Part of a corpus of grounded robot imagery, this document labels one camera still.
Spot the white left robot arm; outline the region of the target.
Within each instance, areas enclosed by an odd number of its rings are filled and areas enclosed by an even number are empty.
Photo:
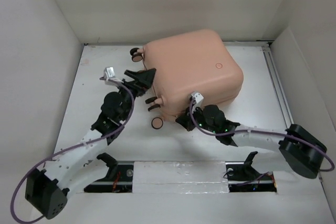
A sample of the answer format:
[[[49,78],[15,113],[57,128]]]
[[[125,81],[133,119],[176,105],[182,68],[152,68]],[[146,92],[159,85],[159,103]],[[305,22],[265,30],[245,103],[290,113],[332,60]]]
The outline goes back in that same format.
[[[101,80],[118,90],[104,97],[101,112],[90,130],[78,144],[44,161],[42,169],[34,168],[28,173],[25,198],[44,218],[56,217],[75,192],[93,181],[115,178],[118,162],[105,151],[128,123],[135,99],[151,88],[155,73],[154,68],[127,70],[125,75],[131,80],[126,81],[116,78],[113,68],[105,68]]]

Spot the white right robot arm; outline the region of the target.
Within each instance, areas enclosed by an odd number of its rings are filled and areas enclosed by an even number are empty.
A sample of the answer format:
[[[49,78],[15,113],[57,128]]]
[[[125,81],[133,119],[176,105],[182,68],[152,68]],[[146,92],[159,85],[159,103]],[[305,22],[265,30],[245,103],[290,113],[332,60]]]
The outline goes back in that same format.
[[[280,132],[263,130],[228,120],[216,105],[201,109],[193,104],[175,121],[187,131],[198,129],[223,145],[252,147],[253,151],[228,172],[237,181],[257,180],[275,171],[315,179],[323,170],[322,162],[330,159],[326,146],[298,124]]]

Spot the pink hard-shell suitcase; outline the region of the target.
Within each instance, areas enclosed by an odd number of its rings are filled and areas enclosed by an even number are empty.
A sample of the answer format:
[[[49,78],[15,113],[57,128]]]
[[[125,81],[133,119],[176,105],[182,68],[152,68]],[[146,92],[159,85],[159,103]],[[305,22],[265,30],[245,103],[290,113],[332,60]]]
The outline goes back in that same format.
[[[242,69],[211,29],[154,40],[132,48],[130,55],[132,61],[141,61],[145,70],[156,69],[154,95],[146,100],[149,110],[161,112],[151,122],[156,130],[188,110],[193,92],[203,96],[202,106],[230,104],[244,81]]]

